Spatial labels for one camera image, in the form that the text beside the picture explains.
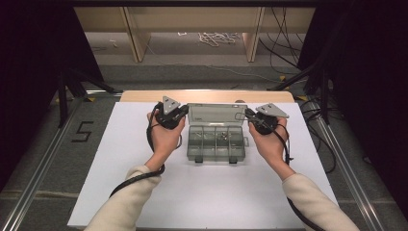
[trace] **white table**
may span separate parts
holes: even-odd
[[[263,104],[247,105],[255,109]],[[146,114],[154,105],[116,103],[68,226],[85,228],[127,170],[143,165],[150,157]],[[336,202],[297,104],[276,105],[290,115],[291,166]],[[302,228],[280,179],[257,153],[246,122],[242,128],[249,139],[243,162],[196,164],[187,158],[187,123],[182,134],[185,142],[167,160],[163,180],[143,207],[137,226],[175,230]]]

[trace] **person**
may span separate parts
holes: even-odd
[[[185,127],[185,120],[182,118],[173,130],[154,126],[152,129],[153,155],[144,166],[131,168],[126,179],[159,170],[177,146],[179,136]],[[157,124],[157,121],[153,119],[152,124]],[[283,126],[286,127],[287,120],[278,118],[278,124],[280,125],[275,131],[286,141],[288,137]],[[248,125],[258,152],[282,179],[283,191],[304,217],[323,230],[358,230],[351,219],[312,180],[296,173],[283,161],[284,147],[276,135],[263,136],[255,130],[252,123]],[[121,189],[99,209],[86,230],[136,230],[136,221],[141,209],[160,181],[160,176],[149,177]]]

